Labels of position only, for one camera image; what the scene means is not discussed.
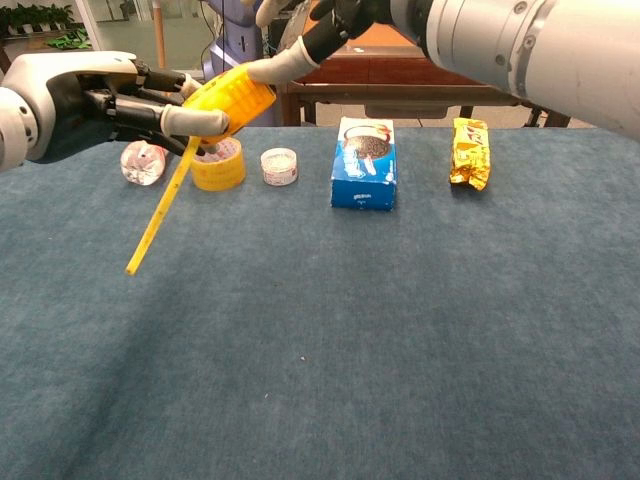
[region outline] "yellow wrapper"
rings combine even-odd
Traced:
[[[451,152],[451,184],[468,183],[483,190],[489,181],[491,161],[489,129],[482,120],[456,118]]]

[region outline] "roll of tape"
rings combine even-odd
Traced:
[[[242,145],[235,138],[216,144],[216,152],[195,157],[191,176],[196,187],[208,192],[228,190],[242,183],[246,176]]]
[[[277,187],[289,185],[298,178],[296,152],[289,148],[272,148],[260,157],[264,181]]]

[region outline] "blue box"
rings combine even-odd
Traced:
[[[331,174],[331,206],[391,210],[396,182],[393,121],[343,117]]]

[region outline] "wooden table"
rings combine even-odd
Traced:
[[[300,4],[285,29],[280,48],[290,46],[315,22],[309,14],[317,0]],[[520,100],[500,90],[442,70],[421,49],[387,25],[373,25],[306,77],[278,89],[284,125],[315,123],[315,104],[364,104],[371,116],[442,118],[449,107],[513,106]]]

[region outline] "blue tablecloth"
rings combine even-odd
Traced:
[[[640,145],[495,130],[478,193],[396,136],[384,213],[330,208],[337,130],[244,130],[136,277],[122,144],[0,175],[0,478],[640,478]]]

